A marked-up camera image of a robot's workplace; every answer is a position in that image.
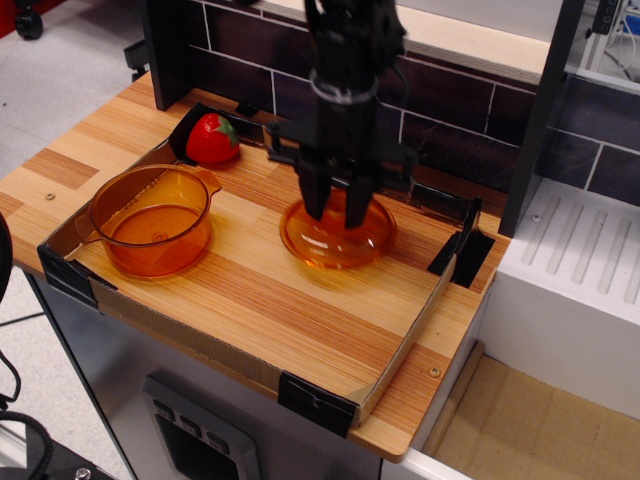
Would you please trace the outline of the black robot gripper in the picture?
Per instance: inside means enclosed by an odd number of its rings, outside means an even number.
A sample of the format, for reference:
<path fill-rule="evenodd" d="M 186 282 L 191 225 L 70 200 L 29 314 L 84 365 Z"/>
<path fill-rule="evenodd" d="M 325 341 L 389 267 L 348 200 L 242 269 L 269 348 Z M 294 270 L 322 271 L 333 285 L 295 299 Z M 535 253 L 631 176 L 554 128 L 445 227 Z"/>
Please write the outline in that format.
<path fill-rule="evenodd" d="M 336 187 L 348 186 L 347 229 L 363 224 L 376 191 L 407 193 L 413 187 L 418 155 L 379 127 L 376 110 L 374 100 L 355 105 L 319 100 L 308 117 L 273 120 L 263 128 L 269 158 L 292 166 L 298 163 L 302 200 L 314 220 L 323 216 L 331 182 Z M 300 160 L 303 154 L 328 164 Z"/>

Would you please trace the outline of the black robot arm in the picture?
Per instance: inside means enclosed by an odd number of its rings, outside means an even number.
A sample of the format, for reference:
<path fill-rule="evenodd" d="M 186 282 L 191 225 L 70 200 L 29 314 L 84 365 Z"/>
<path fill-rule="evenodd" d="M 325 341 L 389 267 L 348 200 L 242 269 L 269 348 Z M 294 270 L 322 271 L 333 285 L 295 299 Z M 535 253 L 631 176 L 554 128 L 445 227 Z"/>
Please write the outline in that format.
<path fill-rule="evenodd" d="M 417 154 L 376 123 L 379 78 L 395 70 L 406 34 L 392 1 L 308 1 L 315 48 L 312 117 L 264 129 L 270 159 L 293 166 L 306 213 L 322 218 L 332 188 L 346 195 L 344 226 L 365 219 L 374 193 L 410 189 Z"/>

